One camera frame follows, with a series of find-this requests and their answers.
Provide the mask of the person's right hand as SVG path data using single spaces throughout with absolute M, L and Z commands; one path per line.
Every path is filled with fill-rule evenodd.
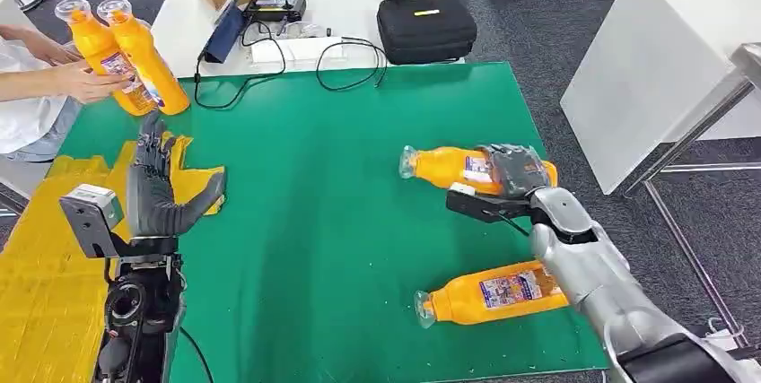
M 53 72 L 59 90 L 82 104 L 105 100 L 125 90 L 135 78 L 132 74 L 96 74 L 85 61 L 56 66 Z

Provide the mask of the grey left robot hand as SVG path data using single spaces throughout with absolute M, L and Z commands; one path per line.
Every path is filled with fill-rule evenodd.
M 186 204 L 175 201 L 171 147 L 160 112 L 147 114 L 139 128 L 134 162 L 127 170 L 127 223 L 134 238 L 172 238 L 189 231 L 224 196 L 226 174 L 215 173 Z

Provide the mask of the person's left hand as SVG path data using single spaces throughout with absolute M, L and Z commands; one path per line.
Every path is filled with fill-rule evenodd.
M 65 65 L 79 62 L 83 57 L 75 50 L 68 48 L 48 36 L 33 32 L 24 39 L 28 50 L 39 60 L 50 65 Z

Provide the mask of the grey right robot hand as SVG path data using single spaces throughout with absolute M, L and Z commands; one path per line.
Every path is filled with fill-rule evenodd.
M 558 185 L 555 165 L 543 161 L 531 146 L 486 144 L 477 150 L 486 157 L 490 177 L 499 186 L 495 196 L 523 198 L 539 188 Z

